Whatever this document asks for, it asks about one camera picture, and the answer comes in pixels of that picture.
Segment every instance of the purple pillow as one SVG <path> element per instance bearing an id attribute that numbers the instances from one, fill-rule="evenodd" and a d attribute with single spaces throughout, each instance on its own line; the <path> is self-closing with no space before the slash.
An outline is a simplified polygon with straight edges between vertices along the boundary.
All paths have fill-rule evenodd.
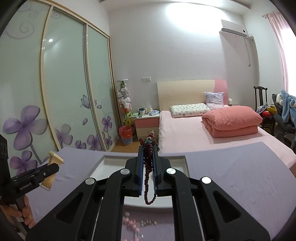
<path id="1" fill-rule="evenodd" d="M 205 104 L 211 110 L 220 109 L 224 107 L 224 92 L 211 93 L 205 92 Z"/>

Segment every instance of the sliding wardrobe door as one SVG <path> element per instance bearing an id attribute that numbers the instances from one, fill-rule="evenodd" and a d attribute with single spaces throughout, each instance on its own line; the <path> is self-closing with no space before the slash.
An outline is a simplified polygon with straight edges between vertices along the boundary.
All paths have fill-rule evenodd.
<path id="1" fill-rule="evenodd" d="M 92 93 L 106 149 L 118 138 L 118 120 L 112 88 L 108 39 L 88 27 L 88 66 Z"/>
<path id="2" fill-rule="evenodd" d="M 25 2 L 0 37 L 0 134 L 11 176 L 36 168 L 54 150 L 40 95 L 40 50 L 50 6 Z"/>
<path id="3" fill-rule="evenodd" d="M 53 10 L 44 44 L 44 92 L 61 148 L 102 150 L 84 67 L 84 24 Z"/>

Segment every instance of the bed headboard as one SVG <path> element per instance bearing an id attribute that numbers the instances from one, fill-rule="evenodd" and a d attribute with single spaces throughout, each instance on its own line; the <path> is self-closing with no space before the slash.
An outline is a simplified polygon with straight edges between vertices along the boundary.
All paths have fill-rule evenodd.
<path id="1" fill-rule="evenodd" d="M 224 104 L 228 104 L 225 80 L 176 80 L 157 83 L 160 111 L 170 110 L 173 105 L 205 102 L 204 92 L 224 92 Z"/>

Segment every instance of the mug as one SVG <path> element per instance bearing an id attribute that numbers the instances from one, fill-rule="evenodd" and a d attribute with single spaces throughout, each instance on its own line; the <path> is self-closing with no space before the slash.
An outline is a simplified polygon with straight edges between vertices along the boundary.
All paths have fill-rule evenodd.
<path id="1" fill-rule="evenodd" d="M 139 109 L 139 111 L 140 111 L 140 116 L 143 117 L 145 115 L 145 109 L 141 108 Z"/>

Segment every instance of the pink drawer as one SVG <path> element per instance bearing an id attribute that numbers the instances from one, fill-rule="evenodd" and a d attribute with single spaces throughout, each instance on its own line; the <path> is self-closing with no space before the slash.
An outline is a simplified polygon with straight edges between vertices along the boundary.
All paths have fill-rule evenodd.
<path id="1" fill-rule="evenodd" d="M 135 119 L 136 128 L 159 127 L 159 118 Z"/>

